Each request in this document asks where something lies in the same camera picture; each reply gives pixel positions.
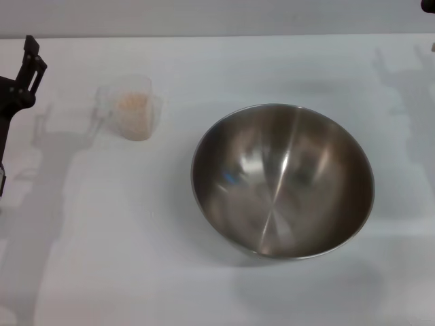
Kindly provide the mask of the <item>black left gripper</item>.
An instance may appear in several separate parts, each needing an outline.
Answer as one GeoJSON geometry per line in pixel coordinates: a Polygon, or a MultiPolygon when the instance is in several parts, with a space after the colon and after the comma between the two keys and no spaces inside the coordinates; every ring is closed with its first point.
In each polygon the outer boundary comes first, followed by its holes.
{"type": "Polygon", "coordinates": [[[39,44],[31,35],[27,35],[24,43],[22,66],[16,79],[1,77],[1,161],[3,161],[5,145],[10,123],[20,105],[34,105],[36,92],[47,64],[39,55],[39,44]]]}

